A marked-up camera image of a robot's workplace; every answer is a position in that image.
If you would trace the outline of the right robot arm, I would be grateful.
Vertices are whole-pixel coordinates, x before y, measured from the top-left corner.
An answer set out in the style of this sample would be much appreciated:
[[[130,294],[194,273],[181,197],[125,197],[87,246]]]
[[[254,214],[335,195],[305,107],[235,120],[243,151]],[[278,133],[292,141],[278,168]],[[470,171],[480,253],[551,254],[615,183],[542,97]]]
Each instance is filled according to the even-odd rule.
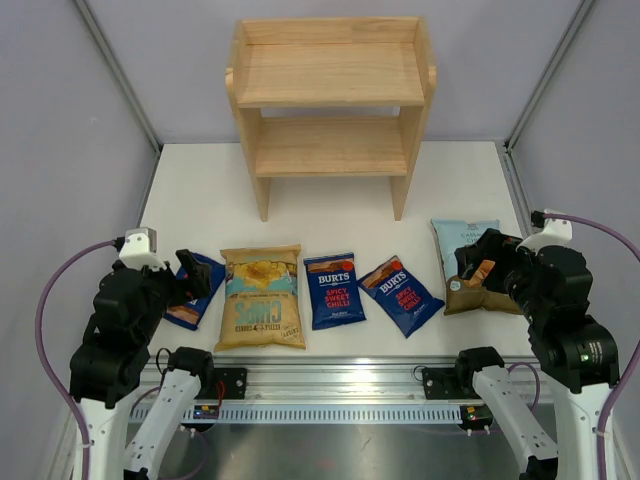
[[[456,389],[478,395],[490,409],[523,479],[602,479],[615,472],[603,456],[612,446],[605,403],[620,379],[618,348],[587,313],[593,277],[583,255],[569,248],[571,238],[567,222],[526,239],[488,229],[455,252],[461,279],[479,280],[519,307],[553,396],[557,438],[549,440],[494,348],[463,350],[456,360]]]

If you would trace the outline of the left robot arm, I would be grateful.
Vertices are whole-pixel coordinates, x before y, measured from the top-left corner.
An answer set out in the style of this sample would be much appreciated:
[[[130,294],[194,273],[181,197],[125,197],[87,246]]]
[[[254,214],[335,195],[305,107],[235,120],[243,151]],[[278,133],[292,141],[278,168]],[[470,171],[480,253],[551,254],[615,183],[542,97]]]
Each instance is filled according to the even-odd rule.
[[[94,312],[70,361],[71,405],[78,426],[76,479],[156,479],[182,415],[208,396],[217,375],[210,353],[179,347],[160,392],[132,440],[126,438],[149,345],[165,313],[210,299],[217,263],[186,249],[173,272],[154,254],[122,255],[99,283]]]

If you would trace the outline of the yellow kettle chips bag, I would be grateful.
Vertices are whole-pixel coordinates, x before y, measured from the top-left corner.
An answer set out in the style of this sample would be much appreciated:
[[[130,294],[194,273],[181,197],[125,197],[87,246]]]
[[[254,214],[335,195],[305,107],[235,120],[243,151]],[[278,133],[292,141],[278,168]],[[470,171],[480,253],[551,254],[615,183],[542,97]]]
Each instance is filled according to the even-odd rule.
[[[220,252],[225,301],[216,352],[269,345],[306,348],[298,300],[300,252],[300,245]]]

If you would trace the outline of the light blue cassava chips bag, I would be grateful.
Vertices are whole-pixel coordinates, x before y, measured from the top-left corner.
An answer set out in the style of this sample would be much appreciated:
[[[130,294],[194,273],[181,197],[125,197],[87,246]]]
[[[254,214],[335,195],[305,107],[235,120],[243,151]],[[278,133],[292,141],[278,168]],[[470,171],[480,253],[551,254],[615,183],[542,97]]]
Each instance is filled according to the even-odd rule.
[[[506,295],[488,291],[479,280],[461,280],[455,251],[474,244],[489,228],[500,229],[499,220],[467,223],[463,220],[432,219],[445,280],[444,315],[475,309],[518,315],[519,307]]]

